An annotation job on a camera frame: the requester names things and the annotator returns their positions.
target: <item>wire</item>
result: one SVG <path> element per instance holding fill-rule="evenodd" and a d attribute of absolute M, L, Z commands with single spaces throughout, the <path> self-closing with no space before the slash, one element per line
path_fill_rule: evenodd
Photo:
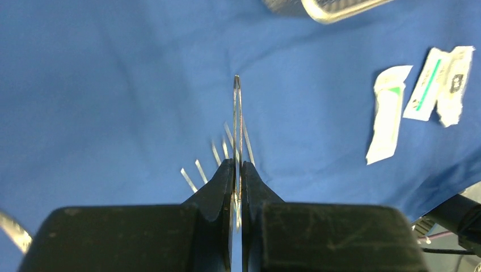
<path fill-rule="evenodd" d="M 453 254 L 453 255 L 476 255 L 476 253 L 469 250 L 458 249 L 433 249 L 433 248 L 421 248 L 423 252 L 434 254 Z"/>
<path fill-rule="evenodd" d="M 431 234 L 431 235 L 428 235 L 428 236 L 423 236 L 423 237 L 419 237 L 417 238 L 417 240 L 419 242 L 428 242 L 428 241 L 432 241 L 434 239 L 438 239 L 438 238 L 441 238 L 441 237 L 445 237 L 445 236 L 450 236 L 450 235 L 453 235 L 454 233 L 450 232 L 450 231 L 443 231 L 443 232 L 440 232 L 440 233 L 437 233 L 437 234 Z"/>

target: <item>suture needle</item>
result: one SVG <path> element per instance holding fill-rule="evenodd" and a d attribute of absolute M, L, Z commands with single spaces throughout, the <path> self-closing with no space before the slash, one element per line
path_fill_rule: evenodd
<path fill-rule="evenodd" d="M 226 131 L 227 138 L 229 139 L 230 147 L 232 147 L 232 150 L 234 150 L 234 138 L 232 138 L 232 134 L 230 133 L 227 122 L 224 122 L 224 130 Z M 235 150 L 235 156 L 237 157 L 237 162 L 239 163 L 239 151 L 237 149 Z"/>
<path fill-rule="evenodd" d="M 246 145 L 247 145 L 247 152 L 249 153 L 249 159 L 251 160 L 251 163 L 255 167 L 254 153 L 252 152 L 251 140 L 249 140 L 249 133 L 247 133 L 246 122 L 242 120 L 242 124 L 244 125 L 244 136 L 246 137 Z"/>
<path fill-rule="evenodd" d="M 225 143 L 224 137 L 222 137 L 222 150 L 224 151 L 224 156 L 226 159 L 229 158 L 229 152 L 227 151 L 227 144 Z"/>
<path fill-rule="evenodd" d="M 0 211 L 0 230 L 5 231 L 5 234 L 14 242 L 23 254 L 27 253 L 32 242 L 32 237 L 17 221 L 15 221 L 15 219 L 2 211 Z"/>
<path fill-rule="evenodd" d="M 207 180 L 207 177 L 205 176 L 205 173 L 204 173 L 204 170 L 202 169 L 202 166 L 200 166 L 199 160 L 196 160 L 195 164 L 196 164 L 197 170 L 199 170 L 199 174 L 202 177 L 202 180 L 204 181 L 204 184 L 207 184 L 208 180 Z"/>
<path fill-rule="evenodd" d="M 187 173 L 185 172 L 185 169 L 182 168 L 180 170 L 180 173 L 182 174 L 182 176 L 184 176 L 184 179 L 185 181 L 187 182 L 187 184 L 189 184 L 189 186 L 191 187 L 192 191 L 194 191 L 194 193 L 197 192 L 197 188 L 195 187 L 194 183 L 192 182 L 191 178 L 187 175 Z"/>
<path fill-rule="evenodd" d="M 210 143 L 212 145 L 212 153 L 214 153 L 214 158 L 216 159 L 217 166 L 221 166 L 221 158 L 219 158 L 219 153 L 217 152 L 216 144 L 214 141 Z"/>

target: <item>blue cloth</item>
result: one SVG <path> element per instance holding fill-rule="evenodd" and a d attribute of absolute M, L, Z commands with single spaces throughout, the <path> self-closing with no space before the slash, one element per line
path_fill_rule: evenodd
<path fill-rule="evenodd" d="M 332 25 L 261 0 L 3 0 L 0 209 L 35 233 L 68 205 L 179 203 L 216 170 L 239 74 L 257 169 L 286 201 L 393 206 L 411 220 L 481 180 L 481 54 L 459 125 L 402 119 L 366 166 L 374 78 L 429 48 L 481 48 L 479 0 L 397 0 Z M 234 271 L 240 271 L 234 238 Z M 0 271 L 22 255 L 0 233 Z"/>

